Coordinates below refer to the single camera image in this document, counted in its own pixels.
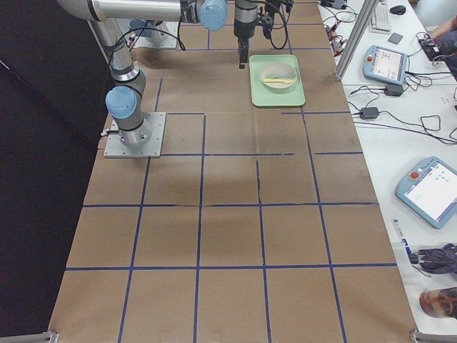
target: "yellow object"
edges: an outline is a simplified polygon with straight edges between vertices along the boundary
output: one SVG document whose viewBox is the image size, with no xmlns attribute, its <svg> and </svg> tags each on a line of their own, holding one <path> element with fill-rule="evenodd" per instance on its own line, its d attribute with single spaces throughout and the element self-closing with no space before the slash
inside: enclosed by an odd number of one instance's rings
<svg viewBox="0 0 457 343">
<path fill-rule="evenodd" d="M 272 83 L 277 83 L 277 82 L 281 82 L 282 84 L 292 84 L 294 83 L 296 80 L 294 79 L 263 79 L 262 80 L 263 82 L 266 82 L 267 84 L 272 84 Z"/>
</svg>

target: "white screen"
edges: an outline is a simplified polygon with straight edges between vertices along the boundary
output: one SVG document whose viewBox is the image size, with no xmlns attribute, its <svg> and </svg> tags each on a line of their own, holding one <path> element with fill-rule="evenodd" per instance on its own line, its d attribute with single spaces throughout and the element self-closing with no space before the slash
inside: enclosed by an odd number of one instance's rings
<svg viewBox="0 0 457 343">
<path fill-rule="evenodd" d="M 399 81 L 402 57 L 403 55 L 397 52 L 378 49 L 373 64 L 373 74 Z"/>
<path fill-rule="evenodd" d="M 439 222 L 457 201 L 457 175 L 436 162 L 404 195 Z"/>
</svg>

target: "red button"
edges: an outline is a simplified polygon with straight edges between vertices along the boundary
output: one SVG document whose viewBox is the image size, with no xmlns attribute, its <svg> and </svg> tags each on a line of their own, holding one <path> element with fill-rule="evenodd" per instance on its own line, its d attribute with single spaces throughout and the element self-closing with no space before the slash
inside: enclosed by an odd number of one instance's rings
<svg viewBox="0 0 457 343">
<path fill-rule="evenodd" d="M 419 173 L 417 171 L 413 171 L 409 174 L 411 180 L 415 180 L 419 177 Z"/>
</svg>

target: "green cutting board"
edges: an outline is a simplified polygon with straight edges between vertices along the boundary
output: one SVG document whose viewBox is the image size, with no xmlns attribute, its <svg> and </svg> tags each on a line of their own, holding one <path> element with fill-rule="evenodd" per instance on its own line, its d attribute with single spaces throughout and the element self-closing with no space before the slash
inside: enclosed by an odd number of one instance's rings
<svg viewBox="0 0 457 343">
<path fill-rule="evenodd" d="M 263 84 L 259 73 L 271 62 L 282 62 L 292 66 L 297 73 L 297 82 L 286 89 L 272 89 Z M 301 106 L 305 103 L 300 68 L 294 55 L 253 55 L 249 57 L 252 103 L 257 107 Z"/>
</svg>

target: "white bowl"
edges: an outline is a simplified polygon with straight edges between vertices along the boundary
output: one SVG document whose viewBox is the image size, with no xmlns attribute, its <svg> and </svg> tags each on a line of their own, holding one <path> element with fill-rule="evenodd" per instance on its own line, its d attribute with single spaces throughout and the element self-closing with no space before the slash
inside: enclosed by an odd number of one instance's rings
<svg viewBox="0 0 457 343">
<path fill-rule="evenodd" d="M 295 69 L 291 65 L 281 62 L 265 64 L 258 73 L 258 76 L 265 86 L 272 89 L 289 88 L 297 82 L 297 73 Z M 267 82 L 266 79 L 283 79 L 286 80 L 287 83 L 281 81 L 271 82 L 271 80 Z"/>
</svg>

